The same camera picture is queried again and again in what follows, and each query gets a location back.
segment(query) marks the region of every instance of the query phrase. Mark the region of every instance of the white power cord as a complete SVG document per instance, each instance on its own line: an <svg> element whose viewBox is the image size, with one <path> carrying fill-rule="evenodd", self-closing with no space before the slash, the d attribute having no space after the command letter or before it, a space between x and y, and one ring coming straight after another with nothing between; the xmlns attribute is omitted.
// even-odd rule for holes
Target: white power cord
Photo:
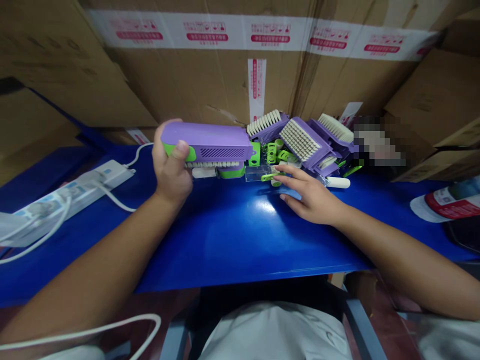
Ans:
<svg viewBox="0 0 480 360"><path fill-rule="evenodd" d="M3 236L3 237L0 237L0 243L2 241L5 241L5 240L8 240L10 239L11 237L17 235L19 232L21 232L22 230L28 228L30 225L32 225L34 222L36 222L38 219L40 218L40 215L37 214L35 215L34 217L32 217L29 221L27 221L26 223L24 223L22 226L20 226L19 228L15 229L14 231L12 231L11 233Z"/></svg>
<svg viewBox="0 0 480 360"><path fill-rule="evenodd" d="M99 188L100 190L102 190L105 195L107 195L119 208L125 210L125 211L128 211L130 213L134 213L137 209L134 209L134 208L131 208L131 207L128 207L126 205L124 205L120 200L118 200L115 195L113 195L110 190L108 190L105 186L103 186L100 181L97 181L97 180L92 180L91 181L92 184L94 184L97 188Z"/></svg>
<svg viewBox="0 0 480 360"><path fill-rule="evenodd" d="M42 237L40 240L38 240L35 244L33 244L32 246L30 246L29 248L27 248L26 250L22 251L21 253L15 255L15 256L12 256L12 257L8 257L6 259L3 259L3 260L0 260L0 265L3 265L3 264L6 264L6 263L10 263L12 261L15 261L17 259L20 259L22 257L24 257L25 255L27 255L28 253L31 253L33 250L35 250L36 248L38 248L40 245L42 245L44 242L46 242L48 239L50 239L52 237L53 234L55 234L57 232L57 230L62 226L62 224L64 223L65 219L67 218L67 215L70 211L70 206L72 205L72 197L71 196L68 196L66 198L66 201L65 201L65 204L64 204L64 208L63 208L63 213L61 214L60 218L58 219L58 221L56 222L56 224L51 228L51 230L44 236Z"/></svg>
<svg viewBox="0 0 480 360"><path fill-rule="evenodd" d="M126 168L131 167L133 164L135 164L139 160L140 150L142 150L144 147L147 147L153 144L154 144L153 142L147 142L146 144L140 145L136 150L135 158L133 159L133 161L129 162L128 164L123 164L123 166Z"/></svg>
<svg viewBox="0 0 480 360"><path fill-rule="evenodd" d="M22 349L22 348L28 348L28 347L37 346L37 345L56 343L56 342L62 342L62 341L82 338L82 337L85 337L85 336L98 334L98 333L101 333L101 332L104 332L104 331L107 331L107 330L110 330L110 329L118 328L118 327L121 327L123 325L134 323L134 322L140 321L140 320L152 320L152 321L155 322L155 327L151 331L150 335L146 338L145 342L140 346L140 348L130 358L130 360L137 360L140 357L140 355L143 354L143 352L145 351L147 346L150 345L150 343L152 342L155 335L157 334L157 332L160 329L160 324L162 323L162 319L157 314L150 313L150 314L137 315L137 316L130 317L126 320L114 322L114 323L111 323L109 325L97 327L97 328L94 328L94 329L91 329L91 330L79 331L79 332L74 332L74 333L65 334L65 335L44 337L44 338L37 339L37 340L21 341L21 342L14 342L14 343L11 343L11 344L0 345L0 351Z"/></svg>

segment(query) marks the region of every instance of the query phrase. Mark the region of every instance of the fingernail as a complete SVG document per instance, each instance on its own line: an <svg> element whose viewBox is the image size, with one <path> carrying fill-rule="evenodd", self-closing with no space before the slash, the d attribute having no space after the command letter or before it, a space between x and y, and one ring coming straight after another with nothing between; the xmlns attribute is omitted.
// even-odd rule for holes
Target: fingernail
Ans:
<svg viewBox="0 0 480 360"><path fill-rule="evenodd" d="M189 145L183 140L178 140L175 147L176 147L177 150L184 153L189 148Z"/></svg>

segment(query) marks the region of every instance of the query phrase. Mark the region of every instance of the hand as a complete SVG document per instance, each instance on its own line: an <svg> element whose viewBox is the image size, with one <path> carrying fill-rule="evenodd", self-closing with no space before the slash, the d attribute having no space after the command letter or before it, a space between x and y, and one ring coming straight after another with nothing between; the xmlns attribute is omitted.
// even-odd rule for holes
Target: hand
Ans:
<svg viewBox="0 0 480 360"><path fill-rule="evenodd" d="M189 155L190 148L185 141L180 140L170 156L167 156L160 138L167 124L181 121L182 119L173 119L160 125L155 132L152 150L157 182L155 194L174 204L183 204L192 192L192 172L185 168L185 159Z"/></svg>
<svg viewBox="0 0 480 360"><path fill-rule="evenodd" d="M277 165L276 169L293 176L277 175L273 178L301 195L301 201L287 194L280 195L299 217L314 224L332 226L346 219L350 206L339 200L320 181L290 165Z"/></svg>

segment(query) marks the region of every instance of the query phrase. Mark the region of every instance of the blue tabletop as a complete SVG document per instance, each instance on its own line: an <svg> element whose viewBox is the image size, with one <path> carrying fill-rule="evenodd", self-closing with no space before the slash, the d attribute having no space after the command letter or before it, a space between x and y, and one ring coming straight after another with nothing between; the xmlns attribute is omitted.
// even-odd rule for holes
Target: blue tabletop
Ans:
<svg viewBox="0 0 480 360"><path fill-rule="evenodd" d="M128 159L116 158L125 162ZM134 177L113 190L129 207L154 191L150 151L132 166ZM409 202L442 187L434 181L390 183L355 173L345 203L417 238L452 261L477 258L447 239L440 224L421 220ZM136 291L151 292L365 270L372 264L335 229L309 223L280 200L291 192L269 182L199 179L176 222L153 255ZM25 303L128 213L106 196L72 217L44 245L0 266L0 307Z"/></svg>

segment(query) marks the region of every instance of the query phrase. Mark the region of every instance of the white bristles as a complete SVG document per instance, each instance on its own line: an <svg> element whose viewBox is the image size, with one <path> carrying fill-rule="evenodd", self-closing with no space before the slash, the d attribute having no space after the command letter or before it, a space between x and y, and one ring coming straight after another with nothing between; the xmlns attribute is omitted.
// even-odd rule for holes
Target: white bristles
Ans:
<svg viewBox="0 0 480 360"><path fill-rule="evenodd" d="M186 162L187 168L229 168L240 165L239 161L199 161Z"/></svg>
<svg viewBox="0 0 480 360"><path fill-rule="evenodd" d="M302 162L310 158L321 147L295 120L287 122L280 135Z"/></svg>
<svg viewBox="0 0 480 360"><path fill-rule="evenodd" d="M333 164L335 161L337 161L336 157L327 156L327 158L325 158L325 160L318 164L318 166L320 167L320 169L325 169L328 165Z"/></svg>
<svg viewBox="0 0 480 360"><path fill-rule="evenodd" d="M278 123L280 120L280 111L273 110L272 112L269 112L268 114L257 119L257 121L254 121L248 125L246 127L246 132L249 136L253 136L256 133L268 128L270 125Z"/></svg>
<svg viewBox="0 0 480 360"><path fill-rule="evenodd" d="M354 140L354 133L334 117L323 113L318 121L335 135L338 140L346 143L351 143Z"/></svg>

